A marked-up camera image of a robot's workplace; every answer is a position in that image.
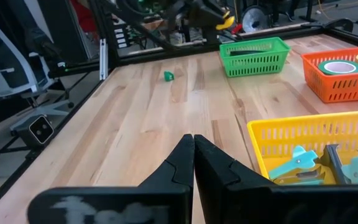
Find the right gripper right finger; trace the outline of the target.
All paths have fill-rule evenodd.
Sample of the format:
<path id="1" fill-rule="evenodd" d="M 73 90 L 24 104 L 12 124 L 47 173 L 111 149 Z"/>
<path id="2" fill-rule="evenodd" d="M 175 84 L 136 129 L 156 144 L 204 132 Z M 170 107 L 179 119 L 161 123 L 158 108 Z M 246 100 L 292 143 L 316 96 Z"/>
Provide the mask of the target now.
<path id="1" fill-rule="evenodd" d="M 276 185 L 195 135 L 206 223 L 358 224 L 358 185 Z"/>

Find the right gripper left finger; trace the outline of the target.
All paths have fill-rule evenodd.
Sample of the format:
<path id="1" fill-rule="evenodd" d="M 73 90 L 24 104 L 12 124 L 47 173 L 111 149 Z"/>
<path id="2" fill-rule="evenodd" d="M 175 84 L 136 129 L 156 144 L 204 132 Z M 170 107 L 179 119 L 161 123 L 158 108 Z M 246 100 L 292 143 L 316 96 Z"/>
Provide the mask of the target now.
<path id="1" fill-rule="evenodd" d="M 195 142 L 185 134 L 137 187 L 56 187 L 27 209 L 33 224 L 191 223 Z"/>

